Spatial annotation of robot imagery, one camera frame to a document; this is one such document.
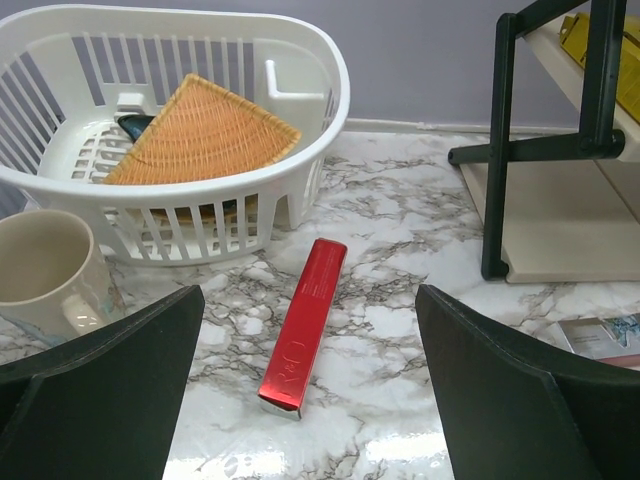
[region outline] basket rim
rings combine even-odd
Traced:
[[[304,148],[300,152],[289,158],[279,161],[276,164],[253,170],[251,172],[240,173],[228,177],[214,178],[210,180],[200,180],[195,182],[174,183],[166,185],[103,185],[89,183],[72,183],[52,178],[40,177],[38,175],[28,174],[13,170],[9,167],[0,165],[0,181],[9,183],[14,187],[22,188],[26,191],[39,191],[41,193],[51,193],[64,195],[67,197],[91,198],[94,200],[110,200],[110,201],[139,201],[157,199],[161,195],[163,200],[172,200],[184,198],[184,196],[192,196],[203,194],[215,190],[216,193],[223,194],[230,190],[247,189],[253,186],[268,183],[277,180],[288,173],[295,171],[299,167],[312,161],[316,156],[326,150],[329,145],[336,139],[338,134],[343,130],[344,124],[349,113],[351,103],[351,86],[349,81],[349,72],[346,62],[342,56],[342,52],[338,48],[334,40],[322,29],[315,25],[298,20],[293,17],[273,14],[253,14],[253,13],[235,13],[235,12],[215,12],[187,9],[167,9],[167,8],[140,8],[140,7],[114,7],[101,5],[78,5],[63,4],[45,7],[31,8],[0,20],[0,29],[5,25],[19,21],[21,18],[52,10],[115,10],[115,11],[137,11],[137,12],[164,12],[185,15],[207,15],[207,16],[235,16],[235,17],[251,17],[251,18],[270,18],[281,21],[295,23],[305,27],[317,34],[329,47],[333,58],[338,66],[339,83],[340,83],[340,100],[336,110],[335,117],[316,141]]]

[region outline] red box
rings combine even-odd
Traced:
[[[341,243],[313,244],[258,391],[262,408],[295,420],[347,255]]]

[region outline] mug handle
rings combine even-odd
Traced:
[[[77,294],[71,295],[62,302],[62,312],[78,335],[86,335],[107,325],[100,315]]]

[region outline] black metal frame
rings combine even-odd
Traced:
[[[624,150],[624,133],[613,128],[613,115],[627,0],[591,2],[578,133],[509,140],[516,40],[583,3],[586,1],[537,0],[519,13],[500,17],[496,26],[489,144],[449,152],[452,165],[489,164],[481,267],[487,280],[504,278],[509,272],[509,266],[502,261],[509,162],[617,158]]]

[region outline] marble table surface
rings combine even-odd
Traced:
[[[446,161],[478,135],[345,133],[311,218],[257,255],[224,264],[113,264],[131,311],[183,285],[207,306],[164,478],[453,478],[418,337],[414,296],[434,284],[547,341],[555,321],[640,310],[640,284],[507,285],[479,273],[481,224]],[[256,391],[317,237],[349,254],[300,422]],[[0,363],[43,349],[0,320]]]

